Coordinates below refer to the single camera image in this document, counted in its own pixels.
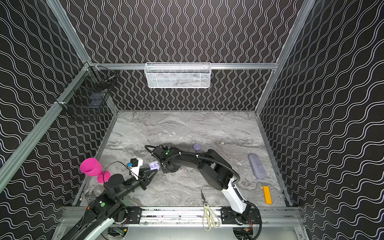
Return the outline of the yellow object at table edge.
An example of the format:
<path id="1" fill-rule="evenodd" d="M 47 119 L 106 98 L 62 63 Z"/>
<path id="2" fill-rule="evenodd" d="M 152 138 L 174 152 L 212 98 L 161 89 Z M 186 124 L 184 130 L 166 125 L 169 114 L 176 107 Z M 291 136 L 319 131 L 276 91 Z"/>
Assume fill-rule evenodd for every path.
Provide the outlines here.
<path id="1" fill-rule="evenodd" d="M 264 193 L 266 204 L 272 205 L 273 201 L 272 201 L 272 195 L 271 195 L 269 186 L 263 186 L 263 193 Z"/>

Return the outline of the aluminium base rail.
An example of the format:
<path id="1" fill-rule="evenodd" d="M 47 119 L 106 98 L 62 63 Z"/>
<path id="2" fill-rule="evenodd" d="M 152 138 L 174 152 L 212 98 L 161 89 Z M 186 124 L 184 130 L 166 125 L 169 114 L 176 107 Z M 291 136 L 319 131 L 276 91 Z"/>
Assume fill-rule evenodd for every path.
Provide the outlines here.
<path id="1" fill-rule="evenodd" d="M 146 207 L 112 227 L 202 227 L 203 207 Z M 291 207 L 259 207 L 264 227 L 296 227 L 302 214 Z"/>

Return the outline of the purple earbud charging case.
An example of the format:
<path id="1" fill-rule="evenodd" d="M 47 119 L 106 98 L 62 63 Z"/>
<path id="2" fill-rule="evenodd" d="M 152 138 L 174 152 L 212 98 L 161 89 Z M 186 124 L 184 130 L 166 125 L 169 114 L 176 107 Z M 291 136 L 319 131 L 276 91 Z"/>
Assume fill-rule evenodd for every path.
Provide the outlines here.
<path id="1" fill-rule="evenodd" d="M 158 161 L 155 161 L 155 162 L 151 162 L 150 164 L 149 164 L 149 167 L 150 167 L 150 170 L 151 171 L 154 171 L 154 170 L 159 170 L 160 169 L 160 164 L 159 164 L 159 162 Z"/>

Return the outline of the beige handled scissors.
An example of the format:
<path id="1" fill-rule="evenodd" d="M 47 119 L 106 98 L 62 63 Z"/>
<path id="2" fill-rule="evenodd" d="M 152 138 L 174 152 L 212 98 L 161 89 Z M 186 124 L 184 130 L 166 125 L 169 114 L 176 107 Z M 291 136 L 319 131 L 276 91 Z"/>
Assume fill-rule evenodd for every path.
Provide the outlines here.
<path id="1" fill-rule="evenodd" d="M 204 192 L 201 190 L 201 197 L 203 201 L 203 220 L 202 225 L 204 230 L 210 231 L 212 228 L 220 227 L 220 218 L 212 211 L 210 205 L 208 204 Z"/>

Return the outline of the aluminium corner frame post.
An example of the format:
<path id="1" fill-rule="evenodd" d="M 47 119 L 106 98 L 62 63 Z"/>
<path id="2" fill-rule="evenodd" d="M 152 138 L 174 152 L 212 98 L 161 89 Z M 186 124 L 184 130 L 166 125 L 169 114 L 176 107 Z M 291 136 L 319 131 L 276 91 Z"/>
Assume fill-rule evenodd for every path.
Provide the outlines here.
<path id="1" fill-rule="evenodd" d="M 281 71 L 283 70 L 284 65 L 286 64 L 286 62 L 289 58 L 290 52 L 293 49 L 293 47 L 296 43 L 296 40 L 298 39 L 298 36 L 304 27 L 306 19 L 309 16 L 309 14 L 311 13 L 311 10 L 314 7 L 315 3 L 316 3 L 315 0 L 307 0 L 307 1 L 303 2 L 303 5 L 302 5 L 300 11 L 298 12 L 298 15 L 297 15 L 296 20 L 293 24 L 293 27 L 292 27 L 289 35 L 288 35 L 288 38 L 287 38 L 287 40 L 284 44 L 284 47 L 281 51 L 281 54 L 278 58 L 277 68 L 276 68 L 276 70 L 273 70 L 273 72 L 271 73 L 271 76 L 270 76 L 269 80 L 267 81 L 266 87 L 265 87 L 265 89 L 264 89 L 264 91 L 260 97 L 259 103 L 256 107 L 256 115 L 260 115 L 260 113 L 262 112 L 263 107 L 265 106 L 267 99 L 268 99 L 269 95 L 271 94 L 273 87 L 274 87 L 275 83 L 277 82 Z"/>
<path id="2" fill-rule="evenodd" d="M 78 57 L 83 63 L 90 63 L 91 58 L 88 55 L 84 45 L 82 44 L 75 28 L 73 27 L 67 12 L 61 5 L 60 1 L 56 0 L 47 0 L 46 1 L 48 6 L 50 7 L 51 11 L 55 15 L 59 25 L 64 30 L 65 34 L 67 35 L 67 38 L 69 39 L 69 42 L 73 46 L 74 50 L 76 51 Z"/>

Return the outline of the pink plastic goblet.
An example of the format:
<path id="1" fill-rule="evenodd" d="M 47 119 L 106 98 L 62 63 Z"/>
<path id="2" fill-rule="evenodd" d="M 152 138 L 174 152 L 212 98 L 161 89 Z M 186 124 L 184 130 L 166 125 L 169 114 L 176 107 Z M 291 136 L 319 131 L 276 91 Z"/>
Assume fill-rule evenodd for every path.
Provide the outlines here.
<path id="1" fill-rule="evenodd" d="M 95 158 L 84 160 L 80 165 L 80 171 L 87 176 L 96 177 L 100 184 L 106 183 L 111 177 L 111 173 L 104 171 L 101 163 Z"/>

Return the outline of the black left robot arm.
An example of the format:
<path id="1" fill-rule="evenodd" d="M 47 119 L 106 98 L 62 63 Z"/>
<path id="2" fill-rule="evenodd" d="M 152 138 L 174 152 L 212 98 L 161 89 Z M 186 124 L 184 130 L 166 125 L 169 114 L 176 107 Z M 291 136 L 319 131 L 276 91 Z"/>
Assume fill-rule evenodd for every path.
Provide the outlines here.
<path id="1" fill-rule="evenodd" d="M 104 183 L 105 190 L 89 204 L 81 219 L 62 239 L 95 240 L 112 225 L 138 224 L 143 209 L 126 206 L 123 198 L 137 188 L 146 190 L 157 172 L 157 169 L 142 168 L 139 170 L 138 179 L 128 180 L 121 174 L 112 175 Z"/>

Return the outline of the aluminium back horizontal bar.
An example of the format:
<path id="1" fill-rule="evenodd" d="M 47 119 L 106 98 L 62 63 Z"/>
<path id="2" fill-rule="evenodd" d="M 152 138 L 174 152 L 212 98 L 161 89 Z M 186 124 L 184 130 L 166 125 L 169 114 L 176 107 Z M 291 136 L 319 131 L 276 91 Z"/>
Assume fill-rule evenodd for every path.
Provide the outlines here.
<path id="1" fill-rule="evenodd" d="M 91 66 L 103 67 L 110 70 L 144 70 L 148 66 L 163 67 L 163 68 L 176 68 L 186 67 L 203 68 L 211 70 L 276 70 L 278 68 L 277 63 L 155 63 L 155 64 L 95 64 Z"/>

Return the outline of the aluminium left side bar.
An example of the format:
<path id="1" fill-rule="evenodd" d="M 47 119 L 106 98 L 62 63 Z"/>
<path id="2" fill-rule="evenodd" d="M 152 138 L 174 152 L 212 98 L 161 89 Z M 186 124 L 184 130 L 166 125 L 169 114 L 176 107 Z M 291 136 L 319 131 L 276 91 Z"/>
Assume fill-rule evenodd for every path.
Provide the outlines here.
<path id="1" fill-rule="evenodd" d="M 17 147 L 15 152 L 8 158 L 8 160 L 1 167 L 1 191 L 8 185 L 10 180 L 25 162 L 35 146 L 39 143 L 41 138 L 53 124 L 55 119 L 61 113 L 63 108 L 61 104 L 69 99 L 77 87 L 83 82 L 83 76 L 88 73 L 90 68 L 89 63 L 85 63 L 79 70 L 78 74 L 73 78 L 71 83 L 59 95 L 56 101 L 52 104 L 49 110 L 39 120 L 36 126 L 31 130 L 27 137 Z"/>

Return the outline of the aluminium corner frame post right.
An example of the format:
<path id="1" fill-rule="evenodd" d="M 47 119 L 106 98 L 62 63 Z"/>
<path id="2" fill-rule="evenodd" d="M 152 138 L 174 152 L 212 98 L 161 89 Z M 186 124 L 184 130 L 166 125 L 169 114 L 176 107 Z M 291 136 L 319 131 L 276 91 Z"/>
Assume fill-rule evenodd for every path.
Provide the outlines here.
<path id="1" fill-rule="evenodd" d="M 297 15 L 296 20 L 293 24 L 293 27 L 292 27 L 289 35 L 288 35 L 288 38 L 287 38 L 287 40 L 284 44 L 284 47 L 281 51 L 281 54 L 278 58 L 277 68 L 276 68 L 276 70 L 273 70 L 273 72 L 271 73 L 271 76 L 270 76 L 269 80 L 267 81 L 266 87 L 265 87 L 265 89 L 264 89 L 264 91 L 260 97 L 259 103 L 256 107 L 256 115 L 260 115 L 260 113 L 262 112 L 263 107 L 265 106 L 267 99 L 268 99 L 269 95 L 271 94 L 273 87 L 274 87 L 275 83 L 277 82 L 281 71 L 283 70 L 284 65 L 286 64 L 286 62 L 289 58 L 290 52 L 293 49 L 293 47 L 296 43 L 296 40 L 298 39 L 298 36 L 304 27 L 306 19 L 309 16 L 309 14 L 311 13 L 311 10 L 314 7 L 315 3 L 316 3 L 315 0 L 307 0 L 307 1 L 303 2 L 303 5 L 302 5 L 300 11 L 298 12 L 298 15 Z"/>

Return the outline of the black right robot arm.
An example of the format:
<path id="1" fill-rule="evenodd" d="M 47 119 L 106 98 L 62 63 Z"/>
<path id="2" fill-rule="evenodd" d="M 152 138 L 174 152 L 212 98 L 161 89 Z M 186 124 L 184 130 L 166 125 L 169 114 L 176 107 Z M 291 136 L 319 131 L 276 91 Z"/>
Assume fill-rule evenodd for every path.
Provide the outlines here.
<path id="1" fill-rule="evenodd" d="M 180 167 L 197 169 L 212 188 L 224 194 L 237 224 L 262 223 L 259 209 L 247 201 L 236 186 L 241 180 L 240 175 L 216 151 L 192 153 L 163 145 L 145 145 L 145 149 L 159 162 L 164 174 L 175 173 Z"/>

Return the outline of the aluminium corner frame post left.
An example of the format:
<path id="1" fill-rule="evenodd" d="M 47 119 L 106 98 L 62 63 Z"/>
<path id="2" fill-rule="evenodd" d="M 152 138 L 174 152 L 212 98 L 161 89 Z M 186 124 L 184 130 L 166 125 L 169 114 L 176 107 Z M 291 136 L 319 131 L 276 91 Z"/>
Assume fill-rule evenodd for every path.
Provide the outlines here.
<path id="1" fill-rule="evenodd" d="M 56 0 L 47 0 L 46 1 L 48 6 L 50 7 L 51 11 L 55 15 L 59 25 L 64 30 L 65 34 L 67 35 L 67 38 L 69 39 L 69 42 L 73 46 L 74 50 L 76 51 L 78 57 L 83 63 L 90 63 L 91 58 L 88 55 L 84 45 L 82 44 L 75 28 L 73 27 L 67 12 L 61 5 L 60 1 Z"/>

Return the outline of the grey purple glasses case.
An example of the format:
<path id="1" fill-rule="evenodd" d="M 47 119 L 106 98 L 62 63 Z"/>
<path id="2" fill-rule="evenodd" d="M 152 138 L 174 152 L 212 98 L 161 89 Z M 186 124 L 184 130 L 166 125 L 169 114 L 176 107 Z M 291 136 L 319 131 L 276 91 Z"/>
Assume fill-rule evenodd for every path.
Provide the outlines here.
<path id="1" fill-rule="evenodd" d="M 250 165 L 252 167 L 252 171 L 254 176 L 258 180 L 263 180 L 267 177 L 267 173 L 263 167 L 263 164 L 260 160 L 260 158 L 256 154 L 249 154 L 248 159 L 250 162 Z"/>

